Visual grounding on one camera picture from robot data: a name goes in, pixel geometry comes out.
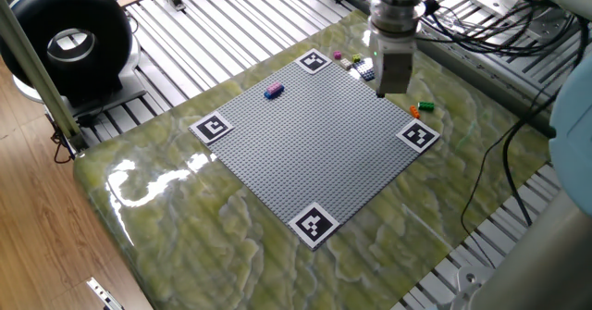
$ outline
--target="purple lego brick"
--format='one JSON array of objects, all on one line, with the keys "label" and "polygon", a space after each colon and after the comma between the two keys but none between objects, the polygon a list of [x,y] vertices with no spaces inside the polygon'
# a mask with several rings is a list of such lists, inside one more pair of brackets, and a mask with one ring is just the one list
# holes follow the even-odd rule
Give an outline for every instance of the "purple lego brick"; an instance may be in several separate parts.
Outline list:
[{"label": "purple lego brick", "polygon": [[264,96],[268,99],[276,97],[279,93],[284,91],[284,85],[279,82],[274,82],[267,89],[265,89]]}]

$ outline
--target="black cable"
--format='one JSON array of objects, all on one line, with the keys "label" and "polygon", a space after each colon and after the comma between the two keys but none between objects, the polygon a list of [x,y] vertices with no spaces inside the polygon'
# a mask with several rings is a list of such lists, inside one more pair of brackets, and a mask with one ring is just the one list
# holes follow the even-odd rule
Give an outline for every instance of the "black cable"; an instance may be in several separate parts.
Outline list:
[{"label": "black cable", "polygon": [[564,22],[563,26],[561,27],[560,31],[552,39],[546,41],[545,43],[542,43],[540,45],[530,46],[530,47],[513,46],[512,43],[515,43],[518,40],[518,38],[525,33],[526,29],[528,28],[528,24],[529,24],[528,20],[530,20],[532,18],[533,14],[534,13],[531,12],[528,14],[528,16],[522,18],[522,20],[527,19],[526,24],[523,26],[523,28],[517,34],[514,34],[513,38],[511,37],[511,39],[506,41],[506,43],[504,43],[504,44],[488,43],[488,42],[485,42],[483,40],[483,38],[484,37],[489,38],[489,37],[494,36],[496,34],[502,33],[508,29],[511,29],[514,26],[516,26],[517,24],[519,24],[520,21],[514,22],[513,24],[511,24],[507,27],[504,27],[502,30],[487,34],[484,37],[474,38],[472,36],[462,35],[457,32],[452,33],[450,31],[448,31],[448,29],[446,27],[444,27],[439,22],[438,18],[433,16],[434,21],[438,25],[437,27],[434,27],[434,29],[437,32],[450,38],[450,40],[443,41],[443,40],[426,39],[426,38],[418,38],[418,39],[425,40],[428,42],[435,42],[435,43],[456,43],[461,48],[463,48],[469,52],[474,52],[474,53],[478,53],[478,54],[494,53],[499,56],[536,56],[536,55],[544,53],[548,47],[554,45],[556,42],[558,42],[565,35],[565,33],[567,33],[567,31],[570,29],[570,27],[574,21],[574,17],[570,17],[569,19],[567,19]]},{"label": "black cable", "polygon": [[524,215],[524,219],[526,220],[526,224],[529,227],[533,224],[533,221],[530,218],[530,216],[528,215],[528,211],[526,210],[526,206],[524,206],[524,201],[520,197],[520,194],[518,194],[518,190],[516,189],[516,185],[513,182],[512,173],[510,172],[510,165],[508,163],[508,148],[510,147],[510,142],[512,141],[514,135],[516,135],[518,130],[520,130],[520,128],[522,126],[524,126],[528,121],[530,121],[536,115],[538,115],[543,110],[545,110],[547,107],[549,107],[549,105],[551,105],[553,102],[555,102],[559,91],[560,90],[558,89],[557,92],[555,92],[547,100],[547,102],[545,102],[544,104],[539,106],[538,109],[535,110],[532,114],[518,120],[518,122],[512,127],[512,131],[510,132],[510,134],[508,134],[508,137],[506,138],[506,142],[503,144],[503,150],[502,150],[503,169],[506,173],[506,178],[508,179],[508,183],[510,184],[510,189],[512,190],[512,195],[514,196],[514,199],[516,199],[516,202],[518,203],[518,206],[520,207],[520,211]]},{"label": "black cable", "polygon": [[[573,62],[574,68],[577,67],[580,64],[580,62],[582,62],[582,59],[584,59],[584,55],[586,53],[586,47],[588,46],[588,38],[589,38],[589,33],[590,33],[589,28],[588,28],[588,23],[589,23],[588,20],[584,19],[580,16],[577,17],[577,20],[578,20],[578,24],[580,26],[580,45],[578,47],[578,52],[577,52],[577,56],[575,58],[575,61]],[[555,101],[555,99],[557,99],[558,93],[559,93],[559,90],[557,90],[557,92],[555,92],[555,94],[553,94],[549,98],[549,100],[545,104],[540,106],[539,109],[537,111],[535,111],[532,115],[530,115],[529,117],[520,119],[520,121],[512,128],[512,131],[508,135],[506,142],[503,144],[502,159],[503,159],[503,168],[506,173],[506,179],[508,180],[508,184],[510,185],[510,188],[512,189],[512,195],[514,196],[514,198],[518,202],[518,205],[520,206],[520,210],[524,214],[524,217],[528,217],[528,219],[526,220],[526,223],[528,224],[528,226],[530,226],[532,224],[532,221],[530,221],[530,217],[528,216],[528,212],[526,211],[526,207],[524,206],[523,199],[520,197],[520,194],[518,193],[518,190],[516,189],[516,184],[514,184],[514,181],[512,178],[512,173],[510,172],[510,163],[508,161],[508,150],[510,148],[510,143],[512,142],[512,139],[513,139],[514,135],[516,135],[518,130],[520,130],[520,128],[522,126],[524,126],[524,124],[526,124],[530,119],[532,119],[534,116],[536,116],[542,110],[544,110],[549,105],[551,105],[551,103],[553,103]]]},{"label": "black cable", "polygon": [[[535,97],[533,98],[532,103],[530,104],[530,106],[528,107],[528,109],[525,112],[526,114],[528,114],[530,112],[530,110],[532,110],[532,108],[537,103],[538,97],[547,89],[547,87],[541,89],[535,95]],[[485,256],[485,258],[487,259],[487,261],[491,264],[491,267],[493,267],[493,268],[495,268],[495,265],[493,265],[493,262],[491,261],[491,259],[489,259],[489,257],[487,256],[486,252],[483,251],[483,249],[481,248],[481,245],[479,245],[479,242],[475,239],[475,237],[473,237],[473,234],[471,234],[471,232],[469,231],[469,229],[464,224],[464,215],[466,214],[466,211],[469,209],[469,205],[471,204],[471,202],[475,198],[475,192],[477,191],[477,187],[479,186],[479,181],[481,180],[481,176],[483,175],[483,169],[485,168],[485,162],[487,160],[487,156],[489,155],[489,152],[491,152],[491,150],[493,148],[495,148],[498,144],[501,143],[501,141],[503,140],[503,138],[505,138],[506,135],[508,135],[508,133],[510,133],[510,131],[512,131],[512,129],[514,128],[514,126],[515,126],[515,124],[512,127],[510,127],[508,130],[506,130],[506,132],[503,133],[499,137],[499,139],[497,139],[494,143],[492,143],[489,146],[489,148],[485,151],[485,154],[483,155],[483,160],[481,161],[481,167],[479,168],[479,174],[477,175],[477,179],[475,181],[475,185],[473,186],[473,191],[471,192],[471,195],[469,196],[469,200],[466,202],[466,204],[464,205],[464,208],[462,209],[462,212],[461,212],[461,225],[462,225],[462,228],[467,233],[467,235],[469,235],[469,237],[471,237],[471,239],[473,240],[473,242],[475,242],[475,244],[477,245],[477,247],[479,248],[479,250],[481,251],[481,253]]]},{"label": "black cable", "polygon": [[52,137],[51,137],[51,140],[52,140],[52,141],[53,141],[55,144],[57,144],[57,148],[55,149],[54,162],[56,162],[57,164],[66,164],[67,162],[71,161],[71,160],[72,160],[72,156],[71,156],[71,155],[70,155],[70,156],[68,156],[68,159],[67,159],[67,160],[64,160],[64,161],[58,161],[58,160],[57,160],[57,155],[59,154],[59,149],[60,149],[62,146],[64,146],[64,148],[67,148],[67,147],[64,145],[64,143],[62,143],[62,139],[61,139],[61,137],[60,137],[60,135],[59,135],[59,133],[58,133],[57,131],[56,131],[56,132],[54,132],[54,135],[52,135]]}]

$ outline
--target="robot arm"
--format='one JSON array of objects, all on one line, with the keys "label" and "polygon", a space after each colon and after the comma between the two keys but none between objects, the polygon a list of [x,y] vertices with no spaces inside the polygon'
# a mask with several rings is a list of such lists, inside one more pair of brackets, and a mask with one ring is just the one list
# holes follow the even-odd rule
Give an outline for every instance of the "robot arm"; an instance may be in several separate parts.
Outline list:
[{"label": "robot arm", "polygon": [[376,96],[407,92],[413,71],[417,22],[424,13],[421,0],[371,1],[368,28]]}]

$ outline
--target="blue lego brick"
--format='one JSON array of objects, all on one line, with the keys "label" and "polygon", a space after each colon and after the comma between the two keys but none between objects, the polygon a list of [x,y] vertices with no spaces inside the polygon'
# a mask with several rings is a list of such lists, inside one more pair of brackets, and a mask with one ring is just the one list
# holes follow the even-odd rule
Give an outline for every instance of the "blue lego brick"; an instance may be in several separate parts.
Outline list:
[{"label": "blue lego brick", "polygon": [[372,65],[367,64],[365,62],[365,60],[362,60],[360,62],[357,62],[355,64],[353,64],[353,67],[355,68],[355,70],[358,71],[358,73],[360,73],[360,76],[366,80],[366,81],[370,81],[373,80],[374,77],[374,70],[372,68]]}]

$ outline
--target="air blower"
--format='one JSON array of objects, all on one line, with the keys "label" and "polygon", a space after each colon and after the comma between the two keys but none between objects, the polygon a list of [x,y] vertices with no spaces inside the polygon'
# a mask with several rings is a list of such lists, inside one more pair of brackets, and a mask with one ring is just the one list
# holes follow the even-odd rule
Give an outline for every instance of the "air blower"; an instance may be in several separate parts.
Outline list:
[{"label": "air blower", "polygon": [[[116,0],[9,0],[9,3],[70,108],[97,106],[121,91],[119,76],[129,65],[135,39],[128,18]],[[0,54],[15,76],[17,86],[20,89],[22,84],[31,86],[1,38]]]}]

